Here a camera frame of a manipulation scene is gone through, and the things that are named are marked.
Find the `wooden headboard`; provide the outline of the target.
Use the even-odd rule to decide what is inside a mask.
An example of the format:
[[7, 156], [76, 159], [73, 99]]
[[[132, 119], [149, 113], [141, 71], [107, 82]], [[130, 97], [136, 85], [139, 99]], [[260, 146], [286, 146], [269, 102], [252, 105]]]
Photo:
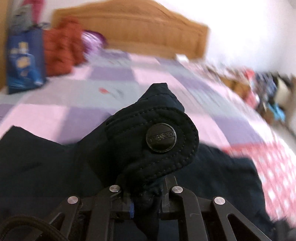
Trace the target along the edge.
[[209, 28], [170, 11], [156, 1], [97, 1], [56, 9], [51, 24], [76, 17], [83, 29], [101, 33], [108, 47], [173, 59], [205, 56]]

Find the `pile of colourful clothes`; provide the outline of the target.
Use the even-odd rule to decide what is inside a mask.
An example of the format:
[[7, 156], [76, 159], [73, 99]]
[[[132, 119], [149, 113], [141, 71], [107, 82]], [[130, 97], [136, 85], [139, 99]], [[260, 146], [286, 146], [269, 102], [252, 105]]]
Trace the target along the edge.
[[266, 104], [274, 104], [278, 90], [278, 72], [255, 72], [250, 80], [250, 92], [245, 101], [256, 111], [263, 109]]

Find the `blue gift bag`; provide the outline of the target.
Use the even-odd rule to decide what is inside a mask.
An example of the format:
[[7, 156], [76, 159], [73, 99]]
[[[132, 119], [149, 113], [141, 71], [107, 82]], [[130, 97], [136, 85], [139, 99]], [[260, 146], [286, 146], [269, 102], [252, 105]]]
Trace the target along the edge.
[[9, 35], [6, 44], [8, 94], [38, 89], [46, 82], [43, 30], [33, 28]]

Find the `cardboard box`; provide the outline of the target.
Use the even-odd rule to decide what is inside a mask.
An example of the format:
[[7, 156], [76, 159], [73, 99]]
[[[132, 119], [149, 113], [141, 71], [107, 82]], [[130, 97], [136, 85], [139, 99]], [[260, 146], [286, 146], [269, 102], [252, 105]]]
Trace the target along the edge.
[[295, 75], [290, 78], [288, 76], [277, 77], [277, 89], [274, 97], [274, 101], [286, 110], [292, 103], [292, 97], [295, 93]]

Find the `purple patterned pillow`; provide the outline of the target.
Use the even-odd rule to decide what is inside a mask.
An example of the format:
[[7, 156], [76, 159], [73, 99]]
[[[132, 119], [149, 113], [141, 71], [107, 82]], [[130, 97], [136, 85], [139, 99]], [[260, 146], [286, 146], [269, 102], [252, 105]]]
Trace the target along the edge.
[[99, 32], [84, 30], [81, 39], [85, 57], [97, 54], [107, 46], [107, 39]]

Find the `turquoise plastic toy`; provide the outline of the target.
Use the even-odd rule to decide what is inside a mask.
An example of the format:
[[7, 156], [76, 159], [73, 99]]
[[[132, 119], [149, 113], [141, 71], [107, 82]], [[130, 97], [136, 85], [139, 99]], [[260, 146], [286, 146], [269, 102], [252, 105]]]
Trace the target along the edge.
[[266, 121], [269, 123], [285, 122], [285, 113], [278, 104], [268, 103], [266, 106]]

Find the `pastel patchwork bed sheet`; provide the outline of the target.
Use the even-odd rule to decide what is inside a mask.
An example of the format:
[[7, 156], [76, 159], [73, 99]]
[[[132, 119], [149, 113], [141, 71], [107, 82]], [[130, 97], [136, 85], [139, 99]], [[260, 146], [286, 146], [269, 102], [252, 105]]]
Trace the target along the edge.
[[79, 140], [153, 83], [166, 83], [185, 108], [200, 140], [220, 148], [272, 143], [260, 115], [197, 64], [103, 51], [69, 75], [49, 78], [40, 89], [1, 92], [1, 134], [19, 126], [58, 143]]

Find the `dark navy padded jacket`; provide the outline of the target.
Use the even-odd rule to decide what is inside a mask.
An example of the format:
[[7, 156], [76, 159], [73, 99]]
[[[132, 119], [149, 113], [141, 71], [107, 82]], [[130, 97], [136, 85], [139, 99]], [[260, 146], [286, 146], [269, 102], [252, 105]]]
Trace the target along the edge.
[[224, 197], [274, 238], [254, 163], [200, 143], [184, 107], [161, 83], [75, 143], [12, 126], [1, 138], [1, 240], [67, 240], [44, 218], [70, 196], [96, 196], [113, 185], [133, 203], [133, 215], [115, 222], [115, 240], [179, 240], [178, 222], [161, 220], [168, 175], [197, 197]]

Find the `red-orange quilted cushion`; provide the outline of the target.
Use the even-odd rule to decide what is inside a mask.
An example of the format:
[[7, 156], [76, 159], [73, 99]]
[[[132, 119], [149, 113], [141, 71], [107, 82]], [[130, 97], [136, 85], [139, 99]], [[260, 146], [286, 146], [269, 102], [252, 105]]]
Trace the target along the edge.
[[77, 18], [62, 18], [57, 27], [43, 31], [46, 75], [71, 73], [74, 66], [85, 62], [83, 29]]

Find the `wooden wardrobe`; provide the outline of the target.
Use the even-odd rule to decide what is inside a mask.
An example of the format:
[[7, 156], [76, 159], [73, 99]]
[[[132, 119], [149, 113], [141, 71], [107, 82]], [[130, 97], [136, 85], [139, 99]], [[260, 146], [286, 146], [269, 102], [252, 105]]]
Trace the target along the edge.
[[11, 3], [9, 0], [1, 0], [1, 19], [0, 19], [0, 74], [1, 89], [6, 84], [6, 39], [8, 32], [8, 19], [10, 16]]

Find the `grey hanging garment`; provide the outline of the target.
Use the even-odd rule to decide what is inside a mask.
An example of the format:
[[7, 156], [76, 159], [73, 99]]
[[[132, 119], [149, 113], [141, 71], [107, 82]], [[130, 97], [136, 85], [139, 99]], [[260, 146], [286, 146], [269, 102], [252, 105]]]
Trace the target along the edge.
[[28, 31], [33, 25], [32, 21], [32, 5], [25, 4], [20, 6], [11, 18], [10, 34], [19, 35]]

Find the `wooden nightstand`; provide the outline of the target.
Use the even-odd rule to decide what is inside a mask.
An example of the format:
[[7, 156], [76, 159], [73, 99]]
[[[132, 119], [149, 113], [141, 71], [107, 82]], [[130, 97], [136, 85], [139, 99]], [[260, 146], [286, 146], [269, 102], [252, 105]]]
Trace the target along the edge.
[[251, 108], [258, 105], [257, 94], [253, 91], [255, 72], [252, 69], [208, 66], [207, 70], [217, 76]]

